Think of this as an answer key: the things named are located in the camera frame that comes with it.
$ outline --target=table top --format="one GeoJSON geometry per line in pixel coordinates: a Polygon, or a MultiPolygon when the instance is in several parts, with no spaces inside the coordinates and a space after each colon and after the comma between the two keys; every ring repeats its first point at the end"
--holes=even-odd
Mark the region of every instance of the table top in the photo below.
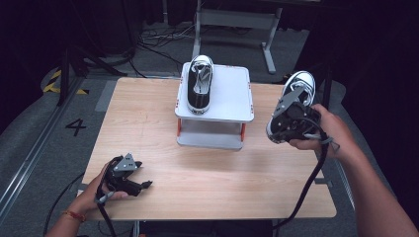
{"type": "MultiPolygon", "coordinates": [[[[317,163],[313,151],[275,144],[265,127],[281,85],[251,83],[255,117],[239,151],[180,146],[176,97],[180,80],[121,78],[82,183],[116,156],[142,166],[128,177],[153,181],[138,197],[108,201],[113,220],[265,219],[288,217],[317,163]]],[[[312,184],[296,217],[333,217],[324,184],[312,184]]],[[[102,219],[99,211],[88,218],[102,219]]]]}

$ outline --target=hand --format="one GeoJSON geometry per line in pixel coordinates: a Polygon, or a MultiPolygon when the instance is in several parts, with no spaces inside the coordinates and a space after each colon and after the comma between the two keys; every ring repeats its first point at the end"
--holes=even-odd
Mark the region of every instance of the hand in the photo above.
{"type": "MultiPolygon", "coordinates": [[[[73,203],[68,207],[69,210],[79,214],[86,214],[89,210],[96,209],[98,207],[95,203],[95,195],[107,166],[108,164],[106,164],[101,173],[90,182],[86,190],[73,201],[73,203]]],[[[109,191],[106,184],[102,186],[102,190],[104,190],[105,193],[109,191]]],[[[121,199],[126,198],[127,196],[128,194],[126,192],[115,192],[110,199],[121,199]]]]}
{"type": "MultiPolygon", "coordinates": [[[[313,105],[312,108],[321,114],[320,126],[327,133],[328,136],[333,137],[333,142],[339,144],[339,149],[335,151],[333,146],[336,148],[336,144],[329,145],[327,152],[328,157],[333,158],[344,158],[351,150],[356,149],[358,145],[349,129],[349,127],[336,115],[333,115],[326,108],[317,104],[313,105]]],[[[318,140],[290,140],[290,145],[300,150],[314,150],[316,152],[321,151],[321,145],[318,140]]]]}

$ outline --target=bracelet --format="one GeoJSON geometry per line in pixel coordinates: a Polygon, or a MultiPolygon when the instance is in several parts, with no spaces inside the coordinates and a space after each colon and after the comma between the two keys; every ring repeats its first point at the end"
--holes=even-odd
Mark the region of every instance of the bracelet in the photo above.
{"type": "Polygon", "coordinates": [[[71,210],[64,210],[64,211],[62,211],[62,213],[66,214],[68,216],[71,216],[74,219],[80,220],[80,222],[86,221],[86,216],[83,215],[83,214],[79,214],[79,213],[73,212],[71,210]]]}

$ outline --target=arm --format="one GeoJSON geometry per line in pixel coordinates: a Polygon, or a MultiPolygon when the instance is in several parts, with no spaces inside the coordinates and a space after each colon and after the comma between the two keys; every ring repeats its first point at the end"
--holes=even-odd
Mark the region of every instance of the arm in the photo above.
{"type": "MultiPolygon", "coordinates": [[[[105,170],[106,165],[102,169],[102,172],[87,186],[86,190],[71,203],[67,210],[85,216],[89,211],[97,208],[95,193],[105,170]]],[[[111,199],[121,199],[125,197],[127,197],[127,193],[115,192],[111,199]]],[[[75,237],[81,223],[80,220],[73,218],[70,215],[61,214],[45,237],[75,237]]]]}
{"type": "MultiPolygon", "coordinates": [[[[338,159],[347,175],[354,198],[360,236],[419,236],[409,216],[385,187],[367,156],[354,140],[348,126],[324,107],[314,105],[321,114],[321,127],[340,145],[336,152],[329,146],[328,157],[338,159]]],[[[316,140],[292,140],[298,149],[319,150],[316,140]]]]}

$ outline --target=person's left hand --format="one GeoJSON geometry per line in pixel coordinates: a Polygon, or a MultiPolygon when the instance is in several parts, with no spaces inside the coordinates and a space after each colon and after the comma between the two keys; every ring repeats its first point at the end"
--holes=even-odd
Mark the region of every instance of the person's left hand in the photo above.
{"type": "MultiPolygon", "coordinates": [[[[107,166],[108,163],[105,164],[105,166],[102,168],[101,173],[90,182],[86,190],[81,195],[79,195],[68,207],[69,210],[79,214],[86,214],[89,210],[96,209],[98,207],[95,203],[96,191],[98,189],[99,184],[101,183],[101,179],[106,171],[107,166]]],[[[109,191],[106,184],[103,184],[102,190],[105,194],[109,191]]],[[[110,199],[122,199],[126,198],[127,196],[128,194],[126,192],[115,192],[110,197],[110,199]]]]}

